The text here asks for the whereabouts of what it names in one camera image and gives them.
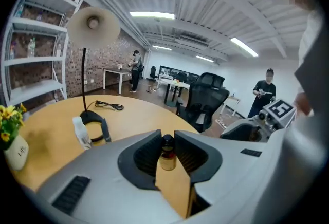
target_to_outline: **table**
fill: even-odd
[[[161,129],[162,135],[173,135],[174,130],[198,133],[182,118],[153,103],[123,96],[86,96],[87,104],[95,100],[124,106],[123,111],[96,108],[93,104],[89,108],[106,119],[112,141],[156,129]],[[36,191],[48,177],[84,152],[75,136],[72,123],[72,117],[78,116],[82,111],[82,97],[75,97],[48,105],[28,118],[19,133],[29,144],[29,154],[23,169],[13,171],[20,183]],[[102,134],[99,124],[88,124],[87,129],[91,138]],[[167,186],[168,174],[174,174],[178,179],[187,178],[188,175],[180,162],[172,171],[165,171],[161,166],[157,168],[157,182],[161,191],[163,190],[162,194],[176,210],[175,205],[178,205],[184,212],[188,198],[178,191],[172,194],[173,189]]]
[[[105,80],[106,80],[106,72],[112,72],[120,75],[119,78],[119,94],[121,94],[121,87],[122,87],[122,76],[124,74],[129,74],[130,70],[128,69],[121,69],[119,70],[118,68],[110,68],[110,69],[103,69],[103,90],[105,90]]]
[[[166,74],[159,74],[159,76],[158,76],[158,80],[157,80],[157,88],[159,88],[159,84],[161,83],[161,79],[162,78],[165,78],[165,79],[169,79],[169,80],[173,80],[174,79],[174,77],[172,77],[172,76],[169,76],[169,75],[166,75]]]
[[[181,95],[182,88],[185,88],[187,90],[190,89],[190,85],[187,84],[187,83],[184,83],[184,82],[176,82],[175,80],[169,80],[169,79],[163,79],[162,82],[168,84],[167,85],[166,96],[164,97],[164,103],[167,106],[170,106],[170,107],[175,107],[176,106],[176,102],[174,100],[175,100],[175,95],[176,95],[176,92],[177,92],[177,87],[180,87],[180,90],[179,90],[179,93],[178,93],[178,97],[180,97],[180,95]],[[174,94],[173,94],[172,100],[171,101],[168,101],[167,100],[168,93],[169,93],[170,87],[172,85],[175,86],[175,90],[174,90]]]
[[[235,113],[236,113],[237,105],[240,103],[240,99],[237,98],[237,97],[234,97],[234,96],[229,96],[227,99],[232,99],[232,100],[235,100],[236,101],[236,103],[232,107],[232,109],[234,109],[232,116],[234,116]],[[222,107],[222,110],[220,112],[221,115],[223,114],[223,111],[224,111],[224,109],[226,107],[226,101],[224,102],[223,107]]]

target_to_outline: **fluorescent light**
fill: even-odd
[[[160,47],[160,46],[155,46],[155,45],[153,45],[152,47],[153,48],[156,48],[156,49],[167,49],[167,50],[171,50],[170,48],[165,48],[165,47]]]
[[[199,59],[202,59],[202,60],[208,61],[208,62],[214,62],[213,60],[206,59],[206,58],[201,57],[201,56],[196,56],[196,57],[199,58]]]
[[[243,48],[245,51],[247,51],[248,53],[250,53],[252,56],[254,57],[258,57],[258,54],[256,52],[254,52],[252,49],[250,49],[246,44],[244,44],[242,41],[239,41],[237,38],[232,38],[231,42],[237,44],[238,46],[240,46],[241,48]]]
[[[162,13],[162,12],[144,12],[144,11],[135,11],[130,12],[131,16],[151,16],[151,17],[163,17],[169,18],[171,20],[175,19],[175,14],[171,13]]]

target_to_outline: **ceiling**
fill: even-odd
[[[145,47],[158,45],[216,62],[251,57],[237,38],[260,58],[297,58],[307,13],[287,0],[101,0]],[[130,11],[174,13],[174,20],[131,17]],[[181,35],[209,44],[199,50],[175,41]]]

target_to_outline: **flower pot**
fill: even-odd
[[[4,150],[8,164],[14,170],[21,170],[26,162],[29,146],[25,139],[17,135],[10,147]]]

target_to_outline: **cable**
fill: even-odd
[[[87,109],[89,109],[89,107],[95,103],[95,107],[97,108],[103,108],[106,106],[110,106],[110,108],[114,111],[122,111],[124,109],[123,105],[121,104],[117,104],[117,103],[106,103],[106,102],[102,102],[102,101],[98,101],[96,100],[95,102],[92,102],[90,105],[88,105]]]

